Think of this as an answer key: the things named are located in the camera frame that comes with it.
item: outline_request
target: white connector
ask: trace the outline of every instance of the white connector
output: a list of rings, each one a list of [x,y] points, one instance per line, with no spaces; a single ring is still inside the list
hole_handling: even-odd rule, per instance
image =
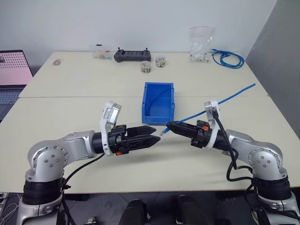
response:
[[[206,63],[210,62],[210,55],[208,55],[208,53],[204,53],[204,61]]]

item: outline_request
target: plastic container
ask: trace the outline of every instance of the plastic container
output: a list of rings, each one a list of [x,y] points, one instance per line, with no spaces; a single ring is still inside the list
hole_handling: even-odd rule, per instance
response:
[[[142,123],[165,125],[174,121],[173,83],[145,83],[142,99]]]
[[[141,62],[141,72],[143,74],[148,74],[151,71],[151,63],[149,61]]]
[[[90,45],[90,53],[94,59],[111,60],[113,54],[106,45]]]
[[[155,65],[157,67],[165,67],[165,56],[157,56],[155,58]]]

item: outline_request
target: robotic arm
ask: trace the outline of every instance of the robotic arm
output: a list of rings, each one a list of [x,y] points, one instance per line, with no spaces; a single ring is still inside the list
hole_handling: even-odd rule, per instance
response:
[[[218,103],[207,102],[204,106],[210,124],[198,120],[194,126],[174,121],[167,127],[176,134],[191,138],[191,145],[198,148],[216,148],[231,156],[228,148],[231,145],[235,157],[252,167],[252,184],[263,205],[252,212],[259,225],[300,225],[300,212],[296,197],[290,191],[286,169],[282,166],[281,150],[274,144],[255,141],[237,131],[228,129],[224,135],[220,129]],[[227,179],[234,181],[229,174]]]
[[[114,102],[106,103],[100,120],[102,132],[72,133],[58,140],[39,142],[30,149],[28,161],[31,168],[25,175],[17,225],[34,217],[40,218],[35,224],[41,224],[42,220],[50,224],[48,221],[51,219],[54,224],[59,224],[60,218],[63,220],[58,208],[63,189],[67,188],[63,175],[68,164],[103,153],[108,156],[127,154],[131,150],[148,148],[160,140],[160,137],[150,135],[156,131],[152,127],[116,126],[120,109],[121,106]]]

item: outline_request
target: blue cable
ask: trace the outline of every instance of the blue cable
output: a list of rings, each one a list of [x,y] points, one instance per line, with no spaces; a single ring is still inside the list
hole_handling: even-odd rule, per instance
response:
[[[148,107],[148,113],[150,113],[150,109],[152,107],[152,104],[159,98],[159,96],[161,96],[163,93],[165,93],[167,90],[170,90],[171,88],[167,88],[166,90],[163,90],[162,92],[160,92],[154,99],[153,101],[150,103],[149,107]]]
[[[239,95],[240,93],[242,93],[242,92],[244,92],[244,91],[246,91],[246,90],[248,90],[248,89],[250,89],[250,88],[252,88],[252,87],[254,87],[254,86],[255,86],[255,83],[249,85],[248,87],[243,88],[242,90],[238,91],[238,92],[235,93],[234,95],[231,95],[231,96],[229,96],[228,98],[225,98],[224,100],[218,102],[218,104],[220,105],[220,104],[222,104],[222,103],[224,103],[224,102],[226,102],[226,101],[228,101],[228,100],[234,98],[235,96]],[[192,118],[194,118],[194,117],[200,116],[200,115],[202,115],[202,114],[204,114],[204,113],[206,113],[205,110],[202,111],[202,112],[200,112],[200,113],[198,113],[198,114],[196,114],[196,115],[193,115],[193,116],[187,117],[187,118],[185,118],[185,119],[183,119],[183,120],[180,120],[180,121],[178,121],[178,122],[179,122],[179,123],[182,123],[182,122],[187,121],[187,120],[190,120],[190,119],[192,119]],[[164,129],[164,130],[160,133],[160,135],[166,134],[169,130],[170,130],[169,128]]]
[[[212,49],[212,51],[213,52],[211,53],[211,55],[212,55],[213,60],[217,64],[219,64],[220,66],[228,67],[228,68],[231,68],[231,69],[238,69],[238,68],[241,68],[244,65],[244,62],[245,62],[244,58],[241,57],[238,54],[235,54],[233,52],[228,52],[228,51],[221,51],[221,50],[217,50],[217,49]],[[215,59],[214,55],[217,55],[217,54],[221,54],[221,56],[220,56],[220,63],[217,62],[216,59]],[[226,58],[226,57],[229,57],[230,55],[236,56],[240,60],[239,63],[236,64],[236,65],[232,65],[232,64],[224,62],[223,59]]]

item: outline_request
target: small object on table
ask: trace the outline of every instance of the small object on table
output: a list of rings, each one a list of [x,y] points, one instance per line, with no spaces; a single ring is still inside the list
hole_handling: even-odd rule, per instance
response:
[[[61,64],[61,62],[63,61],[63,59],[56,59],[52,65],[54,66],[59,66]]]
[[[149,61],[141,62],[141,72],[144,74],[148,74],[151,71],[151,63]]]
[[[94,59],[111,60],[113,58],[109,47],[105,45],[90,45],[90,53]]]
[[[165,56],[157,56],[155,58],[155,65],[157,67],[165,67]]]
[[[217,62],[216,59],[215,59],[215,55],[217,55],[217,54],[221,54],[220,62]],[[212,55],[212,59],[215,61],[215,63],[219,64],[220,66],[228,67],[228,68],[231,68],[231,69],[239,69],[244,65],[244,62],[245,62],[243,57],[241,57],[240,55],[238,55],[236,53],[229,52],[229,51],[222,51],[222,50],[212,49],[211,55]],[[235,56],[239,59],[238,64],[232,65],[232,64],[229,64],[229,63],[227,63],[223,60],[224,58],[229,57],[231,55]]]

